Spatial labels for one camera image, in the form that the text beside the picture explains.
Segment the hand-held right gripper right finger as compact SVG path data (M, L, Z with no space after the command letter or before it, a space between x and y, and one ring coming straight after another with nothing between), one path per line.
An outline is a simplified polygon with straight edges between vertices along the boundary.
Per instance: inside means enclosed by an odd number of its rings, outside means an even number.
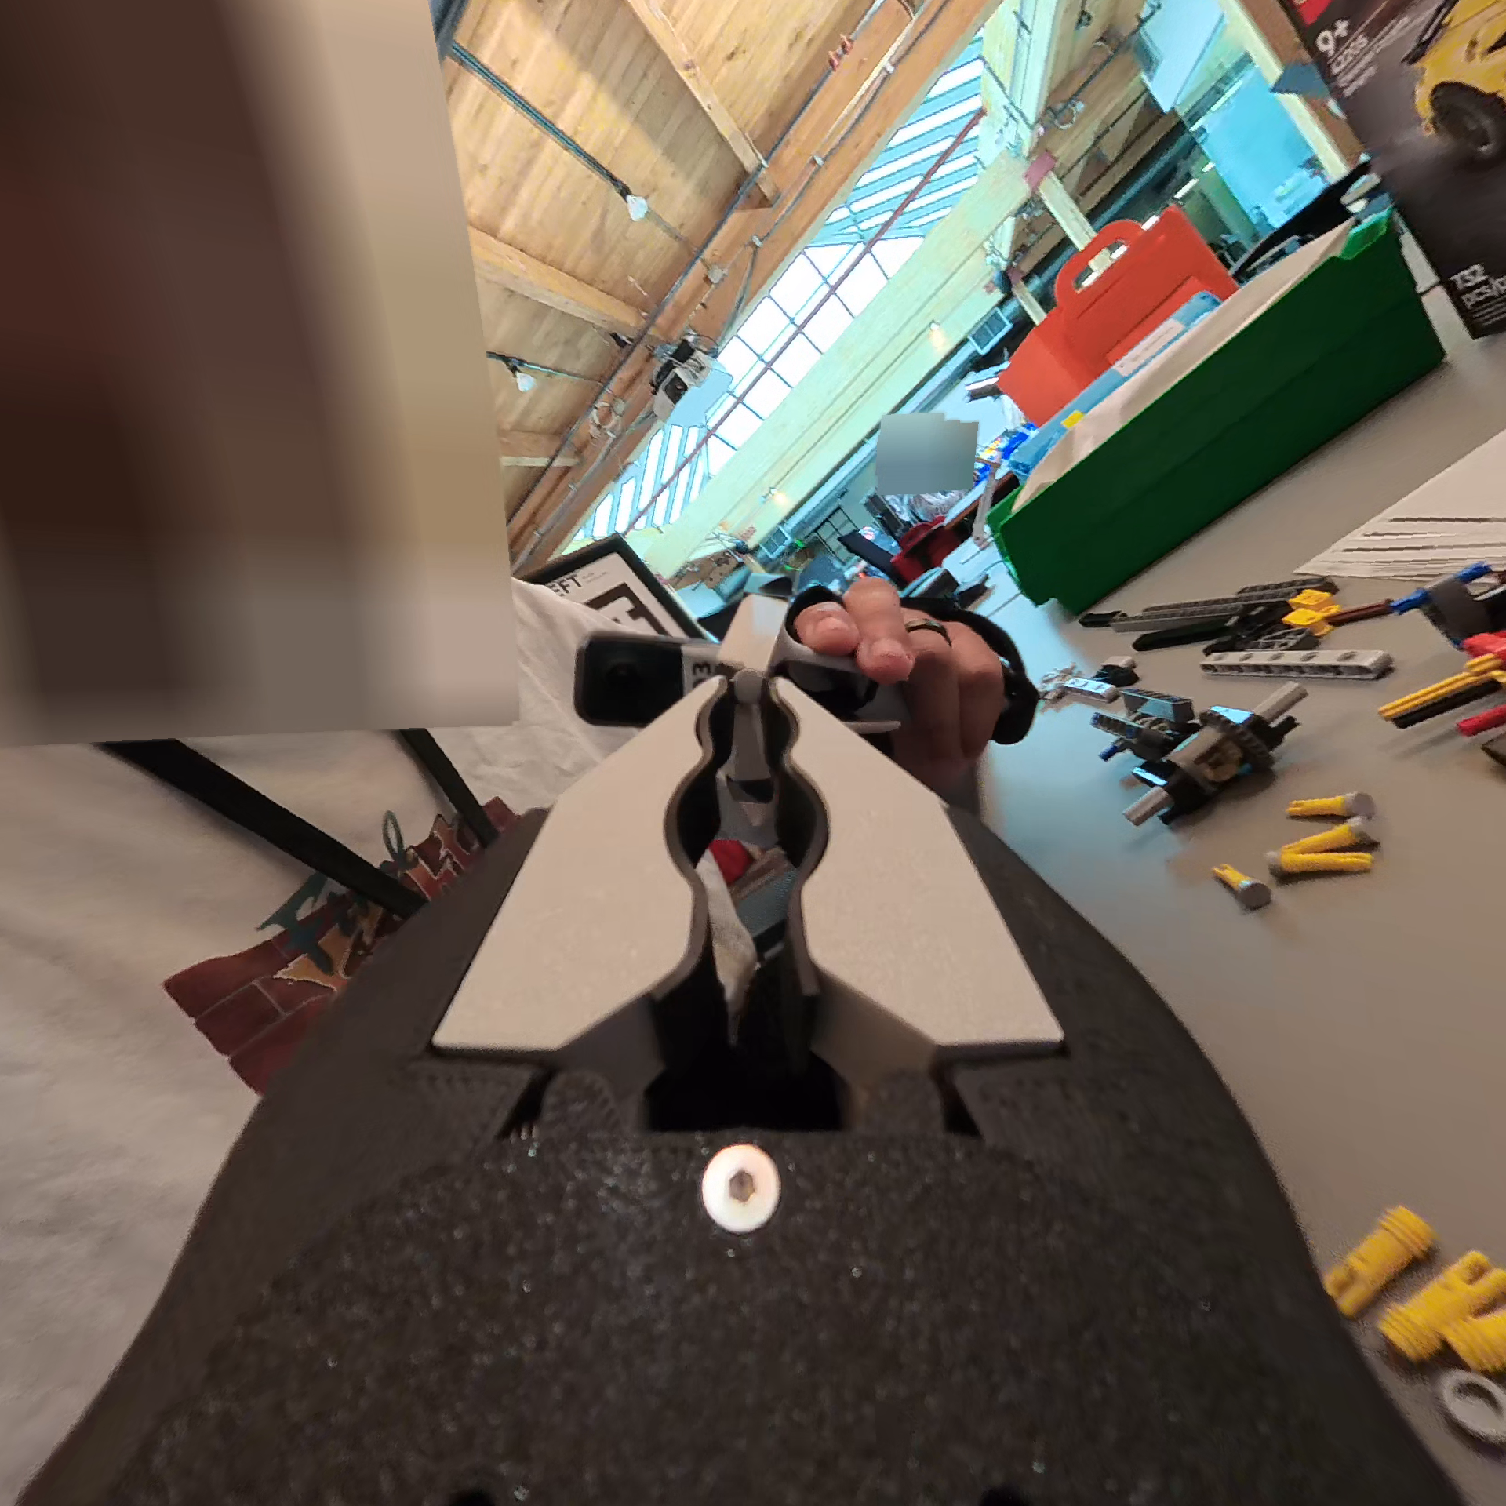
M952 807L792 682L769 683L763 727L796 874L792 1044L852 1104L897 1077L1059 1055L1065 1031Z

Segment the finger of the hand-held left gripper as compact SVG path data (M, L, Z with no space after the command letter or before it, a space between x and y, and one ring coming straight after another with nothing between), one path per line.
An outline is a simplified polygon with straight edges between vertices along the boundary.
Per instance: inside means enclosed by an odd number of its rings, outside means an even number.
M773 683L784 650L778 599L747 596L717 654L715 703L717 810L722 831L777 831L778 799L800 742L800 717Z

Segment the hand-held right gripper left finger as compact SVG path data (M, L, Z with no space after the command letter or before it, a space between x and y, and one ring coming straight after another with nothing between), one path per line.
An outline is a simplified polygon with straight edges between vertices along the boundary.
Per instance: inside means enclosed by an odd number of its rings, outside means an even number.
M729 682L705 682L560 798L432 1050L592 1071L637 1097L726 1047L700 864L722 829L729 737Z

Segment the pile of yellow lego pins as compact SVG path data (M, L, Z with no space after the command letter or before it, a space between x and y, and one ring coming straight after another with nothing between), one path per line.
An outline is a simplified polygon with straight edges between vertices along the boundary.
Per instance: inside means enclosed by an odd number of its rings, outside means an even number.
M1325 1275L1334 1309L1358 1321L1396 1283L1439 1251L1436 1226L1408 1207L1391 1207ZM1504 1374L1504 1266L1466 1251L1420 1290L1377 1316L1384 1345L1423 1367L1452 1354L1469 1374Z

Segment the lego gear axle assembly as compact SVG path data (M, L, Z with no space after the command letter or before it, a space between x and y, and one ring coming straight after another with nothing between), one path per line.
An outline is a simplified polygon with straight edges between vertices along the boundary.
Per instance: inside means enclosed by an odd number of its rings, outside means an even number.
M1110 737L1104 763L1122 753L1139 763L1131 779L1144 786L1123 820L1173 824L1213 804L1249 777L1266 777L1284 740L1297 729L1290 715L1309 696L1300 683L1274 690L1258 708L1205 708L1185 696L1123 691L1123 711L1098 711L1093 727Z

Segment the bundle of black lego beams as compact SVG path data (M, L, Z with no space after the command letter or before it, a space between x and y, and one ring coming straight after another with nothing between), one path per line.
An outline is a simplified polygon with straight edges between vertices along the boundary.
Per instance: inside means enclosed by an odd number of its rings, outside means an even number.
M1297 575L1210 599L1185 599L1139 612L1098 611L1076 624L1081 632L1114 632L1135 654L1185 650L1312 650L1345 614L1340 584L1329 575Z

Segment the light grey lego beam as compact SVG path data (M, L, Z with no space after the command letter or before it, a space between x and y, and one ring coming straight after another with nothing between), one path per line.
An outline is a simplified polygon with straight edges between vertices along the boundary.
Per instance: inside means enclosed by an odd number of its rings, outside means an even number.
M1394 675L1396 661L1373 650L1241 650L1200 661L1200 674L1234 682L1353 682L1377 683Z

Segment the grey black lego chassis assembly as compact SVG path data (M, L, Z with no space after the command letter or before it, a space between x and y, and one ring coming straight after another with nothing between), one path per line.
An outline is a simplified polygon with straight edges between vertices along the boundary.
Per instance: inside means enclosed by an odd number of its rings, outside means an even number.
M1464 654L1464 666L1452 679L1384 705L1380 717L1394 729L1453 717L1457 734L1504 769L1504 571L1469 566L1394 599L1388 612L1423 614Z

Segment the lego instruction booklet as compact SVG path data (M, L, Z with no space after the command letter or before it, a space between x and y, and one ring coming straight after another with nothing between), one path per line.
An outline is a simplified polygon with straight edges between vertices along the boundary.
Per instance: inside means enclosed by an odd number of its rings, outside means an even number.
M1297 575L1431 584L1475 566L1504 571L1504 434L1303 563Z

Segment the black lego set box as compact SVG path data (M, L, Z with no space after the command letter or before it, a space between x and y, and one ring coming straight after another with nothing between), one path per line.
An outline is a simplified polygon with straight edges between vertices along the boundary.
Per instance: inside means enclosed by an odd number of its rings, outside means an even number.
M1504 334L1504 3L1284 3L1473 339Z

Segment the person's left hand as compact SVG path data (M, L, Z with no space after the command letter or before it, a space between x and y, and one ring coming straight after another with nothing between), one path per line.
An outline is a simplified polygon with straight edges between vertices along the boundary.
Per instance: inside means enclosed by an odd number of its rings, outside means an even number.
M1040 691L1011 637L951 601L908 601L889 580L862 575L844 595L800 595L784 632L900 690L904 720L889 734L889 758L952 804L976 807L989 748L1020 744L1035 727Z

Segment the red orange box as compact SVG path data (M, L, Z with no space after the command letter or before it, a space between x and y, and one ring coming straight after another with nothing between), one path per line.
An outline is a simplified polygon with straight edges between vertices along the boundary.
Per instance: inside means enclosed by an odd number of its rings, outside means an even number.
M1229 301L1238 282L1171 206L1150 228L1137 219L1105 225L1064 265L1052 294L1052 312L997 374L1001 394L1031 426L1049 422L1195 297Z

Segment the light blue box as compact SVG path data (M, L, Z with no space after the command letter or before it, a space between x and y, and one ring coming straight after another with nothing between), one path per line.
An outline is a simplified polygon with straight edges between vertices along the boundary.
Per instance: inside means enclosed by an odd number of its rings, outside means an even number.
M1071 401L1064 401L1064 407L1052 414L1052 421L1046 422L1031 439L1040 440L1046 450L1060 443L1060 439L1076 426L1081 426L1081 421L1094 407L1100 407L1110 394L1117 394L1135 374L1139 374L1143 367L1150 367L1155 359L1160 359L1189 330L1195 330L1195 326L1200 326L1218 309L1221 299L1216 299L1213 294L1202 290L1188 299L1160 326L1144 334L1139 344L1135 344L1123 356L1110 363L1093 382L1085 382Z

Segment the green storage bin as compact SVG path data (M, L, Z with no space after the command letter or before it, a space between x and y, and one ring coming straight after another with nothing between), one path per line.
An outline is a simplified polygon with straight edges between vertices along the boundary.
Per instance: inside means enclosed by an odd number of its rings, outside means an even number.
M1394 215L1283 260L1094 407L989 531L1081 612L1440 367Z

